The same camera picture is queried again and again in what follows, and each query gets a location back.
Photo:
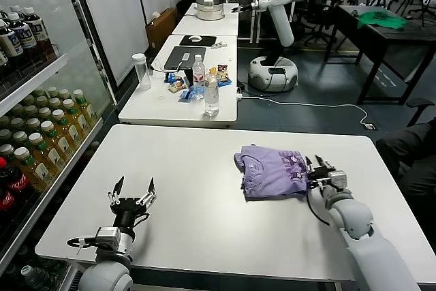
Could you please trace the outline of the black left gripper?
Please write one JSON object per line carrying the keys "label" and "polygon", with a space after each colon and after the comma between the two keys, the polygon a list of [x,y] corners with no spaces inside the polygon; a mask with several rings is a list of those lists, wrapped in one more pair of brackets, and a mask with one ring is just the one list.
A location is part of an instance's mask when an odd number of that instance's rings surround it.
{"label": "black left gripper", "polygon": [[115,215],[114,227],[133,229],[149,218],[147,206],[156,199],[154,177],[151,177],[147,193],[140,198],[121,198],[124,178],[122,176],[108,192],[110,210]]}

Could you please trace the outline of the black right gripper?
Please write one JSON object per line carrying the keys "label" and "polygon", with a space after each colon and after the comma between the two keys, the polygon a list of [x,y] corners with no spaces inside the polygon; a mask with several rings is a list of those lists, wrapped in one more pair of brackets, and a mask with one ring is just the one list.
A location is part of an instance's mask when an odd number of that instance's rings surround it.
{"label": "black right gripper", "polygon": [[327,161],[324,161],[321,156],[316,155],[315,158],[320,166],[313,168],[312,161],[307,156],[305,157],[307,170],[309,171],[307,173],[308,188],[315,188],[317,186],[317,180],[327,179],[329,172],[334,172],[337,170]]}

